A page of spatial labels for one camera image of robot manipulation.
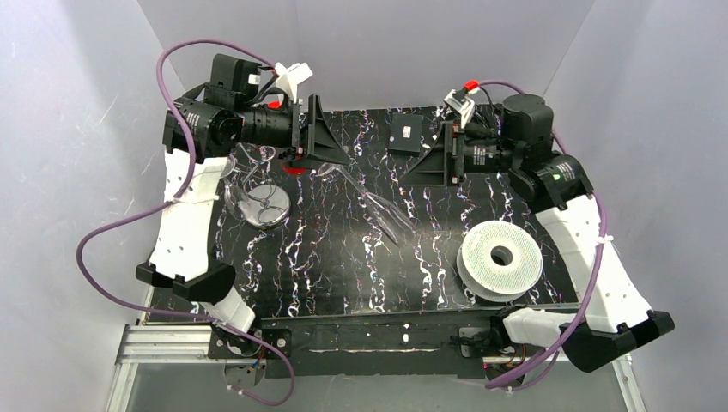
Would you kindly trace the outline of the clear champagne flute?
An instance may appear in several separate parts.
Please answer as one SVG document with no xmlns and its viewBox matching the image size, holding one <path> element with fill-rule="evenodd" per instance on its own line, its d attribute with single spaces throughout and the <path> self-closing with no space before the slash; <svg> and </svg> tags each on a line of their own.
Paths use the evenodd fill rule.
<svg viewBox="0 0 728 412">
<path fill-rule="evenodd" d="M 395 245 L 401 246 L 415 236 L 415 225 L 394 202 L 369 191 L 343 165 L 324 163 L 317 170 L 319 177 L 327 177 L 335 173 L 340 174 L 358 192 L 373 224 Z"/>
</svg>

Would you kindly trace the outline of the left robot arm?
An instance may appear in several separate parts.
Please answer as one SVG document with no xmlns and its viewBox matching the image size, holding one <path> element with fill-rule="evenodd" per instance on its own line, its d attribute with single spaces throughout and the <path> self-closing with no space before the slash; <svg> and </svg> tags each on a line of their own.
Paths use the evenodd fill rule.
<svg viewBox="0 0 728 412">
<path fill-rule="evenodd" d="M 248 331 L 255 315 L 234 287 L 235 269 L 209 255 L 209 227 L 228 157 L 241 143 L 279 148 L 293 169 L 349 157 L 311 95 L 300 123 L 299 86 L 308 64 L 275 64 L 262 85 L 262 65 L 224 54 L 214 57 L 206 83 L 173 100 L 165 119 L 165 208 L 155 248 L 136 270 L 139 280 L 170 288 L 201 305 L 227 330 Z"/>
</svg>

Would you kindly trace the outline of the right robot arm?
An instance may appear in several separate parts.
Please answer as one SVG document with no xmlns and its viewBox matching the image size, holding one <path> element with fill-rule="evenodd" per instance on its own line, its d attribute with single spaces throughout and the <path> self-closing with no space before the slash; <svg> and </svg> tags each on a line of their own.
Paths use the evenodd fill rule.
<svg viewBox="0 0 728 412">
<path fill-rule="evenodd" d="M 474 122 L 466 91 L 446 105 L 458 120 L 440 125 L 437 143 L 404 175 L 407 185 L 454 186 L 472 173 L 505 173 L 555 243 L 581 304 L 574 314 L 516 306 L 490 319 L 495 348 L 525 344 L 541 349 L 513 376 L 562 351 L 590 373 L 672 332 L 668 312 L 654 310 L 631 282 L 607 233 L 603 206 L 580 162 L 561 149 L 554 113 L 534 94 L 506 97 L 495 127 Z"/>
</svg>

